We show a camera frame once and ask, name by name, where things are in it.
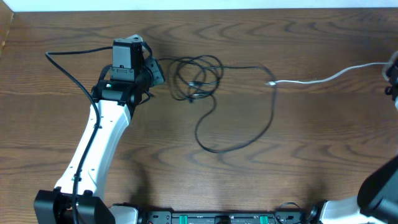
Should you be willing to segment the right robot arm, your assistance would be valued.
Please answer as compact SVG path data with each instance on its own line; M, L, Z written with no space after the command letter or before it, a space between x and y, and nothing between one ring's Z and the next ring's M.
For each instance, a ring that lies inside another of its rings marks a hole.
M372 62L345 68L340 72L312 81L279 80L305 85L325 83L333 80L348 70L371 65L383 65L382 76L389 85L384 93L391 96L397 111L397 51L387 62ZM361 185L357 196L343 200L324 200L305 212L289 211L295 216L283 217L274 212L275 223L397 223L397 155L371 174Z

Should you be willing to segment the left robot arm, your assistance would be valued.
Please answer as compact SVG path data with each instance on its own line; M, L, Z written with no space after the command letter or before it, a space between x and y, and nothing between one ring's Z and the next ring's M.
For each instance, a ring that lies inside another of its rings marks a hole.
M88 91L46 52L46 58L88 97L90 115L71 162L53 190L40 190L34 200L39 223L140 223L146 218L131 205L107 207L106 180L118 142L134 111L152 98L149 88L165 81L152 49L138 35L115 39L113 62L101 71Z

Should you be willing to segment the cardboard panel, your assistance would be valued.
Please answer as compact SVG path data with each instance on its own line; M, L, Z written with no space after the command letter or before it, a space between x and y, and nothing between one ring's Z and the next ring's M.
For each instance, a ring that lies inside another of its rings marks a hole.
M6 44L6 39L14 18L14 12L9 8L9 6L1 0L0 2L0 53L2 53L4 46Z

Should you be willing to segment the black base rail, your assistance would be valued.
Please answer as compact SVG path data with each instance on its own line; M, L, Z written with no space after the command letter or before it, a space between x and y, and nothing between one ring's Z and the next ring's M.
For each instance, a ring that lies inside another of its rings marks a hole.
M293 202L282 204L274 211L260 212L178 212L172 209L145 210L128 203L109 208L116 223L131 224L304 224L319 223L320 208L310 212Z

